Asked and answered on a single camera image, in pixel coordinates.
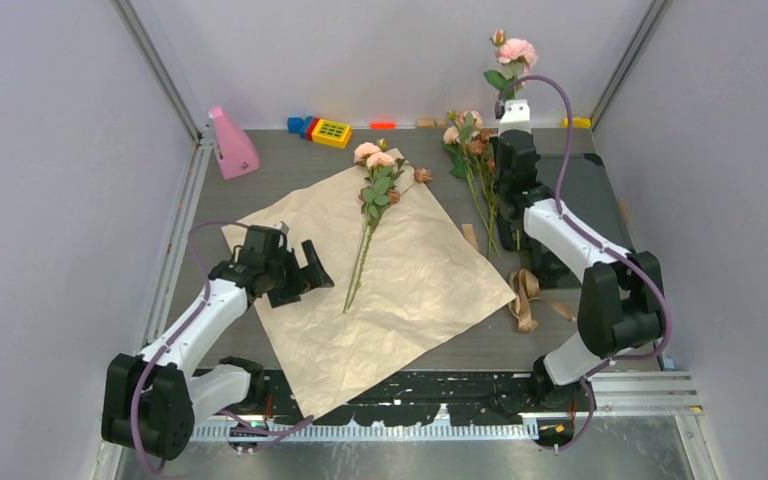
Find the peach wrapping paper sheet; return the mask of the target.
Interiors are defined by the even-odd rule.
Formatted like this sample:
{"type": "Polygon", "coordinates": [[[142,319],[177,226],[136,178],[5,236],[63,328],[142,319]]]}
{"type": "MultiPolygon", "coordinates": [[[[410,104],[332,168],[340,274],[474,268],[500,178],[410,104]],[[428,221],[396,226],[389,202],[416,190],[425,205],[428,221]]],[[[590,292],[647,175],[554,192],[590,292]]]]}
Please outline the peach wrapping paper sheet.
{"type": "Polygon", "coordinates": [[[285,222],[292,246],[311,240],[334,280],[284,307],[256,302],[210,355],[281,368],[304,415],[331,412],[513,297],[435,197],[447,178],[444,164],[405,143],[395,149],[406,159],[403,196],[373,234],[351,305],[344,300],[363,230],[365,173],[350,154],[279,162],[245,179],[229,199],[227,242],[243,237],[244,224],[285,222]]]}

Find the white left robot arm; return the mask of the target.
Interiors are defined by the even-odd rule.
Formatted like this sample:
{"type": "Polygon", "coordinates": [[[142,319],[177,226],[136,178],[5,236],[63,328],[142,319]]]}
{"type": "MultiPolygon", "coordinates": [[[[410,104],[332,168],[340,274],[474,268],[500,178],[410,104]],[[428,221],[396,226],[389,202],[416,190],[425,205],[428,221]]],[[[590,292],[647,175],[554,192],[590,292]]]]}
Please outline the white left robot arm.
{"type": "Polygon", "coordinates": [[[156,340],[108,365],[100,434],[104,441],[160,461],[176,459],[195,428],[223,410],[253,414],[268,398],[264,368],[226,357],[204,374],[196,372],[221,335],[264,298],[278,308],[300,301],[333,280],[312,240],[299,254],[289,228],[246,226],[229,258],[204,269],[199,295],[156,340]]]}

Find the pink and brown rose stem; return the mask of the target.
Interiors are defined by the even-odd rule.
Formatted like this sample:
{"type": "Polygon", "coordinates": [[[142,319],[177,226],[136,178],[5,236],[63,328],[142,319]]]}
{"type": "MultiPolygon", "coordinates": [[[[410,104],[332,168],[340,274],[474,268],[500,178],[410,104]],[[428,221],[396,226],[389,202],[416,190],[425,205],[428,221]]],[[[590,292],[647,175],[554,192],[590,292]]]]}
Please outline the pink and brown rose stem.
{"type": "Polygon", "coordinates": [[[386,139],[378,139],[375,142],[360,144],[353,152],[354,164],[358,167],[364,167],[366,171],[365,185],[358,193],[358,199],[361,201],[363,228],[342,307],[343,313],[347,313],[351,309],[360,289],[372,237],[385,212],[399,203],[401,197],[414,186],[424,185],[433,180],[430,169],[414,168],[413,179],[409,181],[406,187],[400,188],[397,183],[405,172],[407,160],[400,154],[389,153],[388,147],[386,139]]]}

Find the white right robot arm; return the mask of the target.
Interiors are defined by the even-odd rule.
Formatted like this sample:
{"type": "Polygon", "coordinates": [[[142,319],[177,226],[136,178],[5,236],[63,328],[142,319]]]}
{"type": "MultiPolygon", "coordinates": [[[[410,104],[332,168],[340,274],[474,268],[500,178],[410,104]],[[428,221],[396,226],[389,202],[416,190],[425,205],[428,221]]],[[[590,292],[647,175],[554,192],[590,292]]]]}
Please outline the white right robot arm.
{"type": "Polygon", "coordinates": [[[533,365],[534,403],[556,410],[571,386],[616,356],[667,340],[668,321],[660,263],[649,252],[628,250],[582,222],[538,177],[541,159],[531,133],[507,130],[492,139],[497,226],[502,244],[523,250],[530,270],[571,273],[581,284],[577,331],[533,365]]]}

